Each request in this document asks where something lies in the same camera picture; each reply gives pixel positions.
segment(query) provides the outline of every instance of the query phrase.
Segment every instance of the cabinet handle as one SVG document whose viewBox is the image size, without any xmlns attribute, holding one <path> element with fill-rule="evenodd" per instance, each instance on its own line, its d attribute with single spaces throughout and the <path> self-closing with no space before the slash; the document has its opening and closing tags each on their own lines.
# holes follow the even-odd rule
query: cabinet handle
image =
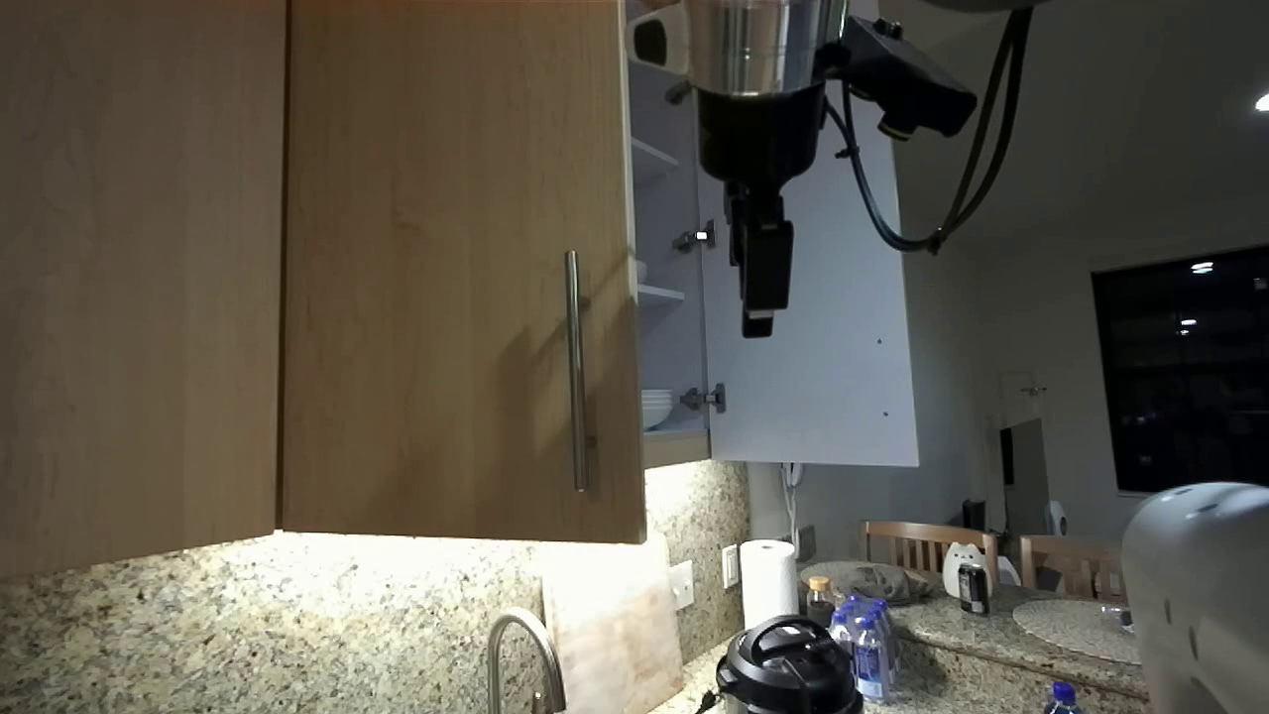
<svg viewBox="0 0 1269 714">
<path fill-rule="evenodd" d="M 567 293 L 567 395 L 570 395 L 570 488 L 589 490 L 588 473 L 588 333 L 584 333 L 584 261 L 577 251 L 563 255 Z"/>
</svg>

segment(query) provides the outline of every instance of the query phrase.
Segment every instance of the chrome faucet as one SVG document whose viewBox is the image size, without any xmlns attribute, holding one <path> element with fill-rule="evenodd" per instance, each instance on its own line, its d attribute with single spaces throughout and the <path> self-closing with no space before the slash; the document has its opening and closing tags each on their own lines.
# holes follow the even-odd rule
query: chrome faucet
<svg viewBox="0 0 1269 714">
<path fill-rule="evenodd" d="M 491 714 L 504 708 L 504 634 L 507 634 L 512 621 L 528 629 L 528 638 L 536 642 L 536 649 L 541 659 L 541 689 L 530 694 L 536 714 L 537 708 L 548 708 L 548 714 L 567 708 L 553 638 L 541 625 L 541 618 L 536 618 L 524 608 L 499 611 L 499 618 L 486 629 L 486 708 Z"/>
</svg>

